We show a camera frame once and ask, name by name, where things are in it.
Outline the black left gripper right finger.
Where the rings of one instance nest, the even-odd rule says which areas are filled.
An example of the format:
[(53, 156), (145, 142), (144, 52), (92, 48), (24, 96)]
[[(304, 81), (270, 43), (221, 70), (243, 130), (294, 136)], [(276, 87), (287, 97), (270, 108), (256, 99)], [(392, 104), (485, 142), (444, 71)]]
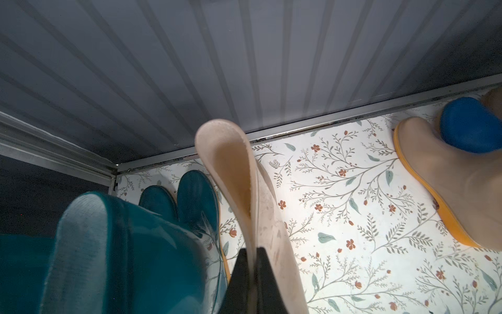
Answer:
[(287, 313), (265, 248), (257, 248), (256, 260), (258, 314)]

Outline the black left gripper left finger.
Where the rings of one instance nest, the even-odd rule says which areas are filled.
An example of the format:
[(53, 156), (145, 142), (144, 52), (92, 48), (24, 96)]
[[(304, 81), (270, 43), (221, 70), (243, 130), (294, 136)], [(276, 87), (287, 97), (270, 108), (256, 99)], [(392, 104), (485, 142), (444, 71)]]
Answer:
[(246, 249), (240, 249), (219, 313), (256, 313), (255, 270)]

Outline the teal rain boot back row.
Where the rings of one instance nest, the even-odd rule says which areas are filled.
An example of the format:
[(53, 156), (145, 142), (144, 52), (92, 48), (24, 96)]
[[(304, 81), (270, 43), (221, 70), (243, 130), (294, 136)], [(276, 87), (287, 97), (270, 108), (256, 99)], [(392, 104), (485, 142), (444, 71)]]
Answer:
[(88, 192), (65, 210), (40, 313), (218, 313), (228, 269), (209, 178), (185, 173), (176, 196), (146, 188), (138, 204)]

